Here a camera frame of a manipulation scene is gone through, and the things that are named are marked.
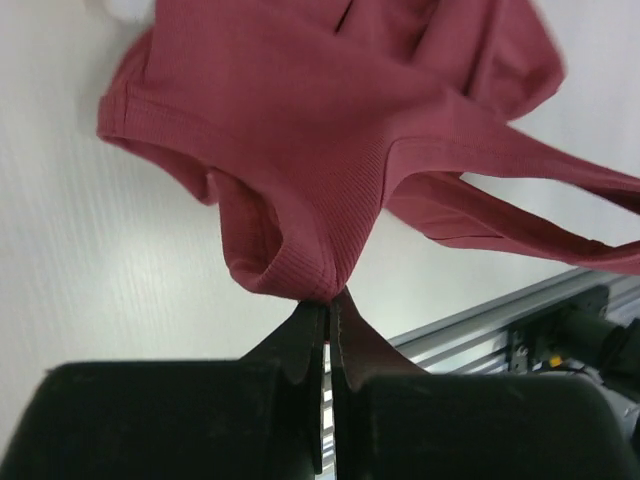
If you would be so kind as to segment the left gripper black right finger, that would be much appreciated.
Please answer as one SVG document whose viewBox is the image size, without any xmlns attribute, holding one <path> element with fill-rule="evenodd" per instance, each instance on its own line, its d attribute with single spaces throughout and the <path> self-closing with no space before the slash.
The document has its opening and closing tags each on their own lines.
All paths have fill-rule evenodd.
<svg viewBox="0 0 640 480">
<path fill-rule="evenodd" d="M 360 315 L 331 306 L 340 479 L 635 479 L 604 396 L 564 375 L 430 374 Z"/>
</svg>

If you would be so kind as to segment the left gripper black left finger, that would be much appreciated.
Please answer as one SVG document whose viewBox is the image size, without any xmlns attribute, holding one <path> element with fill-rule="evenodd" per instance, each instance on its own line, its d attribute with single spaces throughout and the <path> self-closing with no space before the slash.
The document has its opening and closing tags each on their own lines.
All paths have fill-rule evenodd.
<svg viewBox="0 0 640 480">
<path fill-rule="evenodd" d="M 303 302 L 236 360 L 67 363 L 29 402 L 5 479 L 312 479 L 328 310 Z"/>
</svg>

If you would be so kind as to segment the red tank top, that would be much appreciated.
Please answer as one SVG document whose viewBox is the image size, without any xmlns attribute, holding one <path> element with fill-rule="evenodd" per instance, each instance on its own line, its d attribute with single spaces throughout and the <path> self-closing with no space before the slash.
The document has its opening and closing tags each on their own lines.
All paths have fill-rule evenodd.
<svg viewBox="0 0 640 480">
<path fill-rule="evenodd" d="M 159 1 L 97 133 L 219 207 L 226 264 L 254 293 L 332 300 L 382 210 L 448 247 L 637 274 L 637 243 L 463 180 L 556 180 L 638 211 L 637 178 L 511 127 L 563 78 L 528 1 Z"/>
</svg>

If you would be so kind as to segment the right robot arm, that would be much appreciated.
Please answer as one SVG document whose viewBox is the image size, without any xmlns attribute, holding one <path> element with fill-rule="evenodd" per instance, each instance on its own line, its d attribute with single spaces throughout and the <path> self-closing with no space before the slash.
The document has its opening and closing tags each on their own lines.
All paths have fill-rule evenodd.
<svg viewBox="0 0 640 480">
<path fill-rule="evenodd" d="M 515 321 L 506 360 L 514 374 L 577 376 L 609 402 L 624 435 L 639 443 L 639 319 L 606 317 L 610 290 L 596 286 Z"/>
</svg>

